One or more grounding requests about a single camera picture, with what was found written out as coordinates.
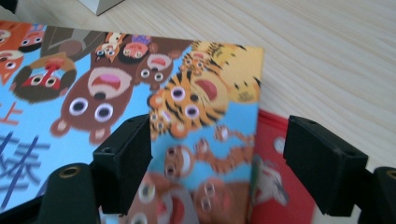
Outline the white expandable book rack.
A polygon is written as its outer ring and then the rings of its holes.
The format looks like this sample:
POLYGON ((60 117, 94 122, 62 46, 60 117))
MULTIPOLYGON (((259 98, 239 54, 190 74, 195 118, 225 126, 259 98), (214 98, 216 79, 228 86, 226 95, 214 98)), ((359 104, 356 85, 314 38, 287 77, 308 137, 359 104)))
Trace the white expandable book rack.
POLYGON ((78 0, 94 15, 99 16, 124 0, 78 0))

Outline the red picture book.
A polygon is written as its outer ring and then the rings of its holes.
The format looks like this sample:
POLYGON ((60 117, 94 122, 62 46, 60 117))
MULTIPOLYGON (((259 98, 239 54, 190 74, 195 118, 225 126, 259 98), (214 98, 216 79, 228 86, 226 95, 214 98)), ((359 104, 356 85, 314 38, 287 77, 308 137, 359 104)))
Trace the red picture book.
POLYGON ((259 112, 249 224, 311 224, 316 204, 283 158, 288 120, 259 112))

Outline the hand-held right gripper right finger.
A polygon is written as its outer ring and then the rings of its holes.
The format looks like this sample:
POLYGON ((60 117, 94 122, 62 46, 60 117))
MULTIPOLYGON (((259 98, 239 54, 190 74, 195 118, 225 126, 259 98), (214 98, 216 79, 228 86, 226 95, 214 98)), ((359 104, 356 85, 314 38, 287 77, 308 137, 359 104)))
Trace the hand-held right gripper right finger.
POLYGON ((291 116, 283 157, 323 214, 347 217, 368 156, 319 123, 291 116))

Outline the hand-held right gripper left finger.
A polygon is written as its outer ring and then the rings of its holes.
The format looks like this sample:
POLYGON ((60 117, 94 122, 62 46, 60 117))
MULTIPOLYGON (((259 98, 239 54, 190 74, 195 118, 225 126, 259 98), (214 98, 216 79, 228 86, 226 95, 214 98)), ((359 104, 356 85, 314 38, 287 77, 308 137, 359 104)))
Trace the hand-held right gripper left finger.
POLYGON ((125 120, 93 153, 96 201, 105 214, 127 215, 149 167, 149 115, 125 120))

